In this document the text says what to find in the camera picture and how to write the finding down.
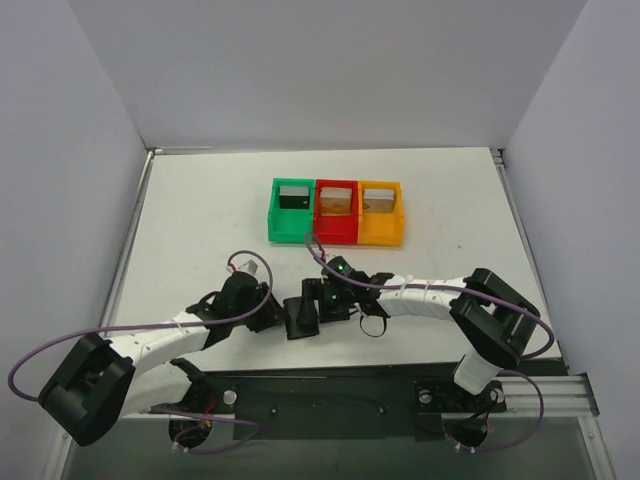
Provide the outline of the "orange plastic bin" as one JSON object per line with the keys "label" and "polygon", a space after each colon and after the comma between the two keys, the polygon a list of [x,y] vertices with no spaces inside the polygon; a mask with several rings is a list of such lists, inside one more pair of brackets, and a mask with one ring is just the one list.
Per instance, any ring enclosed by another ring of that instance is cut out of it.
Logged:
{"label": "orange plastic bin", "polygon": [[400,247],[405,213],[401,184],[394,181],[358,181],[358,244]]}

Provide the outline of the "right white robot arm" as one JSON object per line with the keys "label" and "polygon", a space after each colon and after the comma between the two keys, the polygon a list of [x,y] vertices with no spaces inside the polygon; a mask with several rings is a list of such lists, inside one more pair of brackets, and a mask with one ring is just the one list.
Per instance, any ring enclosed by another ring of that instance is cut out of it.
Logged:
{"label": "right white robot arm", "polygon": [[547,343],[527,354],[536,328],[547,325],[528,300],[499,276],[477,268],[466,277],[422,280],[412,276],[354,269],[342,256],[316,259],[324,281],[337,295],[340,308],[354,306],[362,317],[384,322],[395,317],[420,317],[454,323],[470,344],[453,373],[453,382],[471,395],[479,395],[501,372],[550,348]]}

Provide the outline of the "red plastic bin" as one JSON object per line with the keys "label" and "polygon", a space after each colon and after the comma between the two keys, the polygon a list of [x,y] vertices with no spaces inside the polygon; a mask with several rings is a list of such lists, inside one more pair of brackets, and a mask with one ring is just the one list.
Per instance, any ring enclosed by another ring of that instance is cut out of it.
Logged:
{"label": "red plastic bin", "polygon": [[357,243],[360,220],[358,187],[355,180],[316,180],[313,232],[322,243]]}

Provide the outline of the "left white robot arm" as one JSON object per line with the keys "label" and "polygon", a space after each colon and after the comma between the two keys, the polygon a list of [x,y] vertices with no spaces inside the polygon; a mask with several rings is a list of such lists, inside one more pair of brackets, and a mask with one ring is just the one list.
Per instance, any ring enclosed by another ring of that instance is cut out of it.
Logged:
{"label": "left white robot arm", "polygon": [[82,336],[38,403],[80,446],[102,438],[119,418],[155,406],[228,413],[223,390],[187,355],[227,339],[237,326],[259,333],[287,318],[267,283],[236,272],[159,329],[107,339]]}

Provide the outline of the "aluminium frame rail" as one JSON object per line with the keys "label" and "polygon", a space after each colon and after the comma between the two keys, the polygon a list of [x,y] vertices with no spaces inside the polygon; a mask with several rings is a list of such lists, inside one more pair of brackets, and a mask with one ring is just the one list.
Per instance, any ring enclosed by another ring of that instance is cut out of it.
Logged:
{"label": "aluminium frame rail", "polygon": [[155,149],[150,149],[147,151],[146,160],[143,165],[141,177],[136,189],[136,197],[132,215],[127,227],[124,243],[118,257],[118,262],[116,265],[114,276],[112,278],[103,313],[101,315],[99,324],[100,327],[111,326],[114,323],[114,318],[117,316],[119,302],[122,295],[122,290],[135,242],[138,225],[140,222],[140,217],[145,203],[146,192],[153,169],[155,156]]}

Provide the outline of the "black card stack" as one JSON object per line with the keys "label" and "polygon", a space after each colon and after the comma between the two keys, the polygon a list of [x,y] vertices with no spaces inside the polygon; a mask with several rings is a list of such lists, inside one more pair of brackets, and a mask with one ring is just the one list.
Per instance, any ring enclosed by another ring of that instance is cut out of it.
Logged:
{"label": "black card stack", "polygon": [[304,185],[281,185],[278,188],[278,204],[283,210],[308,210],[311,192]]}

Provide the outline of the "brown card stack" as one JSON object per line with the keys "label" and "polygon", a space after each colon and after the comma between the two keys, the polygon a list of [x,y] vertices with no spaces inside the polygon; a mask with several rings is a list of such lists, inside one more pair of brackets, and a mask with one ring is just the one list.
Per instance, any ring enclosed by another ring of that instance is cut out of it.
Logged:
{"label": "brown card stack", "polygon": [[319,196],[320,214],[346,216],[351,213],[352,190],[344,187],[322,187]]}

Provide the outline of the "green plastic bin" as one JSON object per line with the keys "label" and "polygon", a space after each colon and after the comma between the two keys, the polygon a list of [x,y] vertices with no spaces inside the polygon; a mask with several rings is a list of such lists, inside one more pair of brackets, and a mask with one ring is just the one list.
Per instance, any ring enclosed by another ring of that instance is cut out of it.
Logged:
{"label": "green plastic bin", "polygon": [[[315,197],[315,179],[274,178],[267,215],[267,235],[273,244],[303,244],[305,235],[312,230]],[[281,185],[304,185],[310,188],[308,210],[283,210],[278,204],[278,188]]]}

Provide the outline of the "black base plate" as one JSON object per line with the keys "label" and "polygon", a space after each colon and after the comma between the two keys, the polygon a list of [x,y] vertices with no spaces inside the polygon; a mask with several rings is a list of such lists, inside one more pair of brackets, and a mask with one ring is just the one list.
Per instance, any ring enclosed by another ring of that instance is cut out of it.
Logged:
{"label": "black base plate", "polygon": [[[447,427],[479,430],[506,410],[493,380],[478,394],[453,382],[454,366],[408,364],[194,372],[179,412],[231,415],[233,437],[264,440],[437,440]],[[447,424],[443,417],[454,415]]]}

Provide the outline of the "black leather card holder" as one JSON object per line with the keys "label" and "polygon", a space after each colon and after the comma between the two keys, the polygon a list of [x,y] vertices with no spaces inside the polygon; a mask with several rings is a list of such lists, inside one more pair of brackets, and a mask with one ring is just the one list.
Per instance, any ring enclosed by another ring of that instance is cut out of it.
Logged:
{"label": "black leather card holder", "polygon": [[306,297],[291,297],[284,300],[288,315],[285,320],[289,341],[313,337],[319,334],[319,319],[315,302]]}

